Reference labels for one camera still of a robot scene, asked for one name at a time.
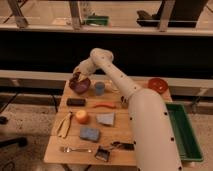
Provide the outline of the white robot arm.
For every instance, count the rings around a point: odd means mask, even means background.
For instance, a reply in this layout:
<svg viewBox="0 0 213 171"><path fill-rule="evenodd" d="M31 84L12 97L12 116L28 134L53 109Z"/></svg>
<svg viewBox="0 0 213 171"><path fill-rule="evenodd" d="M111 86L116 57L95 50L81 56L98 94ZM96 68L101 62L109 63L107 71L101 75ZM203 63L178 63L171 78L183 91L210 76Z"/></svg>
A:
<svg viewBox="0 0 213 171"><path fill-rule="evenodd" d="M169 114L163 98L143 88L113 63L113 53L94 48L74 69L83 80L102 69L128 102L130 123L140 171L181 171L183 169Z"/></svg>

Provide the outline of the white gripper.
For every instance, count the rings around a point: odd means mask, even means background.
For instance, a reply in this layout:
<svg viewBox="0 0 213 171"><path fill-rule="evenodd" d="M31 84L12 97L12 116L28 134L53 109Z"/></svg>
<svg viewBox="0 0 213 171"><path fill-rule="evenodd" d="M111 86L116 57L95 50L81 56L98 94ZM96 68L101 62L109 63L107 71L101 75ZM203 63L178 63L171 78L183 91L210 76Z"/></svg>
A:
<svg viewBox="0 0 213 171"><path fill-rule="evenodd" d="M78 81L88 78L97 70L94 62L88 58L79 63L79 65L74 69L73 80L77 80L77 73L79 74Z"/></svg>

